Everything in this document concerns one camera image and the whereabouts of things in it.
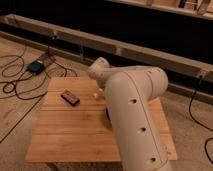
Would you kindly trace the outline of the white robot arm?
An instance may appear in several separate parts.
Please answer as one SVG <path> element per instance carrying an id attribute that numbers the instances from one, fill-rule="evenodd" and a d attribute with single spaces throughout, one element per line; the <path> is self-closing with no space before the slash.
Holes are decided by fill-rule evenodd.
<path id="1" fill-rule="evenodd" d="M 111 67 L 99 57 L 88 75 L 104 91 L 123 169 L 173 171 L 148 105 L 166 91 L 166 73 L 151 66 Z"/>

